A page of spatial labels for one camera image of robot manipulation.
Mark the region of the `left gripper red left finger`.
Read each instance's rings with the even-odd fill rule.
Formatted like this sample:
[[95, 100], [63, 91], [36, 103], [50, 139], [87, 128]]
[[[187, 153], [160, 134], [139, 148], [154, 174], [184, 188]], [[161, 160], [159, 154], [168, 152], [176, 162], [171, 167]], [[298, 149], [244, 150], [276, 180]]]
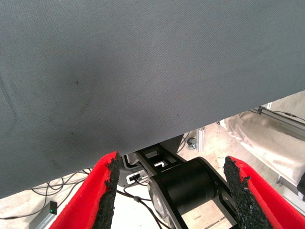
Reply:
[[51, 229], [110, 229], [121, 156], [103, 156], [50, 226]]

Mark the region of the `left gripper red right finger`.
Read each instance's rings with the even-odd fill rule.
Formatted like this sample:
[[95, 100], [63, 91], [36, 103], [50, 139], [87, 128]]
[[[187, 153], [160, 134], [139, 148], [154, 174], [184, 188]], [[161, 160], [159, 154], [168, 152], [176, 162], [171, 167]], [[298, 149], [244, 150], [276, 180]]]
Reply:
[[224, 174], [240, 229], [303, 229], [305, 217], [246, 162], [227, 156]]

